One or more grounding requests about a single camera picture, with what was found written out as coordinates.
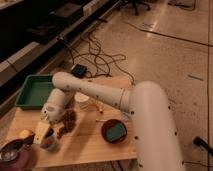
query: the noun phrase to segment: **black cable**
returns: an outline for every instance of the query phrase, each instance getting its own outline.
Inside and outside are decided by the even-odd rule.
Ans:
[[[117,55],[109,55],[109,54],[106,54],[106,53],[102,50],[101,44],[100,44],[99,40],[98,40],[91,32],[88,32],[87,34],[88,34],[88,39],[89,39],[89,41],[85,41],[85,39],[82,39],[82,40],[85,41],[86,43],[88,43],[88,44],[89,44],[89,47],[91,47],[90,42],[92,42],[94,45],[96,45],[96,47],[97,47],[96,50],[98,50],[98,53],[95,54],[95,55],[96,55],[95,59],[101,58],[100,55],[103,55],[103,56],[105,56],[105,57],[111,58],[111,59],[112,59],[111,62],[110,62],[110,63],[106,63],[106,62],[105,62],[105,64],[106,64],[106,65],[109,65],[109,64],[111,64],[111,63],[114,63],[114,65],[115,65],[121,72],[123,72],[123,73],[125,73],[125,74],[127,74],[127,75],[130,76],[130,78],[132,79],[132,83],[134,84],[135,79],[134,79],[134,77],[132,76],[132,74],[130,74],[129,72],[127,72],[127,71],[125,71],[124,69],[122,69],[122,68],[117,64],[117,60],[115,60],[115,59],[113,58],[113,57],[119,56],[119,55],[118,55],[118,54],[117,54]]]
[[[72,50],[70,50],[68,43],[64,39],[59,38],[59,37],[57,38],[57,40],[65,46],[66,50],[68,51],[68,53],[70,54],[70,57],[72,59],[72,65],[74,65],[74,57],[73,57]]]
[[[121,170],[121,171],[124,171],[124,169],[123,169],[123,167],[121,166],[121,163],[120,163],[119,160],[117,160],[117,163],[118,163],[118,166],[119,166],[120,170]]]
[[[118,70],[130,76],[132,84],[134,84],[135,80],[132,74],[122,69],[117,63],[126,60],[126,56],[123,54],[109,55],[105,53],[102,49],[100,41],[92,34],[96,30],[97,28],[89,32],[84,32],[84,36],[86,36],[86,38],[84,38],[83,34],[81,34],[80,36],[80,40],[88,44],[88,53],[79,53],[75,48],[71,48],[68,43],[65,42],[65,40],[60,38],[58,39],[61,43],[65,45],[67,51],[70,53],[70,56],[72,58],[72,65],[75,64],[75,60],[77,58],[82,58],[93,66],[95,66],[96,68],[95,74],[92,74],[91,72],[89,73],[90,77],[99,77],[111,76],[110,65],[114,64]]]

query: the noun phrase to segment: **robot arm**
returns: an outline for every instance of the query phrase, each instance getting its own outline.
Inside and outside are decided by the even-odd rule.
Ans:
[[[56,73],[53,84],[130,112],[140,171],[185,170],[167,96],[157,84],[142,82],[128,91],[82,81],[65,72]]]

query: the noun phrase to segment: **floor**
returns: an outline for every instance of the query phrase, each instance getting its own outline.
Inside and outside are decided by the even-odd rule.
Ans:
[[[131,6],[115,10],[93,34],[105,52],[126,55],[127,60],[119,66],[136,82],[155,81],[166,90],[187,170],[213,171],[207,167],[213,165],[212,156],[193,144],[193,139],[200,136],[213,146],[213,1],[197,0],[194,11],[168,6],[167,2],[152,3],[151,11],[139,7],[139,16],[134,16]],[[88,44],[81,43],[76,49],[85,52],[87,48]],[[86,64],[83,59],[78,62]],[[124,73],[111,65],[111,74]],[[0,121],[0,136],[5,136],[9,125],[2,123],[10,121],[13,113],[14,109]],[[137,170],[135,161],[121,162],[125,170]],[[117,162],[113,165],[119,170]],[[96,163],[48,170],[113,168],[111,163]]]

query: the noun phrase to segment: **plastic tray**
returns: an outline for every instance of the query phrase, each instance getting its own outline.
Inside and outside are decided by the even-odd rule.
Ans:
[[[16,99],[15,106],[23,110],[41,109],[53,88],[51,75],[29,75]]]

